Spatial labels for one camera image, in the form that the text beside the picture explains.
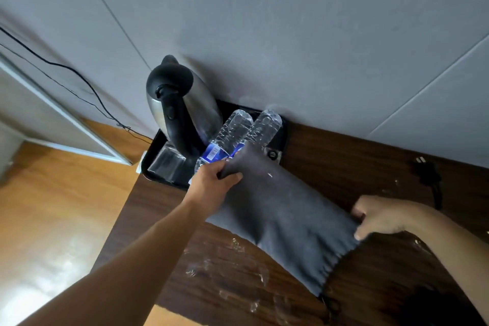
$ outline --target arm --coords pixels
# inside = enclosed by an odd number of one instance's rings
[[[362,196],[352,213],[365,217],[357,240],[371,232],[406,230],[418,236],[489,323],[489,245],[440,212],[412,201]]]
[[[21,325],[143,325],[192,234],[241,180],[240,173],[218,180],[224,165],[219,161],[202,166],[174,211]]]

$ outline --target barcode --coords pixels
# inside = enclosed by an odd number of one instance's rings
[[[219,146],[215,145],[212,151],[210,151],[209,154],[207,155],[207,158],[210,161],[212,161],[218,152],[219,152]]]

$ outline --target kettle handle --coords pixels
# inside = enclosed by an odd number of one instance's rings
[[[199,157],[205,145],[195,129],[183,98],[177,89],[163,85],[159,90],[161,106],[165,116],[168,138],[180,153],[187,158]]]

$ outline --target power cord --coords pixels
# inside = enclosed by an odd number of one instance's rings
[[[121,127],[122,129],[124,129],[125,131],[127,131],[129,134],[131,134],[132,137],[134,138],[137,138],[143,142],[146,142],[147,144],[151,144],[151,142],[148,142],[146,141],[145,139],[143,138],[139,138],[139,137],[136,137],[134,134],[132,134],[131,132],[137,134],[137,135],[140,135],[142,137],[145,137],[145,138],[148,138],[150,140],[152,140],[150,137],[147,137],[145,136],[144,134],[141,134],[141,133],[138,133],[136,132],[135,130],[132,130],[132,128],[130,126],[127,126],[127,125],[124,125],[122,124],[118,119],[116,119],[110,112],[109,110],[107,110],[107,107],[105,107],[104,103],[102,102],[100,96],[98,95],[97,91],[95,90],[95,88],[88,82],[88,80],[86,80],[82,74],[80,74],[77,70],[69,67],[69,66],[66,66],[66,65],[62,65],[60,63],[55,63],[55,62],[51,62],[51,61],[48,61],[47,59],[41,57],[39,54],[37,54],[36,52],[34,52],[32,49],[30,49],[27,45],[25,45],[24,43],[22,43],[19,39],[17,39],[16,37],[14,37],[12,34],[10,34],[8,31],[6,31],[3,27],[0,26],[0,31],[2,31],[4,34],[6,34],[9,38],[13,39],[14,41],[16,41],[18,44],[22,45],[25,49],[27,49],[29,52],[31,52],[33,55],[35,55],[36,57],[38,57],[41,61],[49,64],[49,65],[52,65],[52,66],[59,66],[59,67],[63,67],[65,69],[68,69],[72,72],[74,72],[77,76],[79,76],[88,86],[89,88],[92,90],[92,92],[95,94],[95,96],[97,97],[97,100],[100,102],[102,108],[107,112],[108,116],[99,108],[97,107],[96,105],[94,105],[93,103],[87,101],[87,100],[84,100],[83,98],[79,97],[75,92],[73,92],[71,89],[65,87],[63,84],[61,84],[60,82],[56,81],[55,79],[53,79],[51,76],[49,76],[48,74],[46,74],[43,70],[41,70],[39,67],[37,67],[35,64],[33,64],[31,61],[29,61],[27,58],[21,56],[20,54],[12,51],[10,48],[6,47],[5,45],[1,44],[0,45],[2,47],[4,47],[5,49],[7,49],[8,51],[10,51],[11,53],[15,54],[17,57],[20,57],[22,58],[23,60],[25,60],[27,63],[31,64],[32,66],[34,66],[36,69],[38,69],[39,71],[41,71],[44,75],[46,75],[48,78],[50,78],[52,81],[54,81],[56,84],[58,84],[59,86],[65,88],[66,90],[68,90],[71,94],[73,94],[74,96],[76,96],[78,99],[82,100],[83,102],[85,103],[88,103],[89,105],[92,105],[94,106],[102,115],[104,115],[107,119],[111,119],[111,120],[114,120],[116,122],[116,125]]]
[[[442,177],[437,173],[435,164],[431,161],[426,161],[423,156],[419,156],[413,166],[415,174],[419,176],[419,182],[431,188],[435,209],[443,209],[443,193],[440,184]]]

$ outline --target hand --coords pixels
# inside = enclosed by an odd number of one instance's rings
[[[203,219],[217,212],[229,189],[243,178],[241,173],[236,173],[219,180],[217,173],[223,170],[224,165],[225,160],[202,165],[192,177],[192,184],[183,199],[194,204]]]
[[[372,232],[393,234],[409,230],[413,215],[427,208],[413,201],[361,196],[351,210],[352,215],[359,219],[364,218],[355,232],[355,238],[363,240]]]

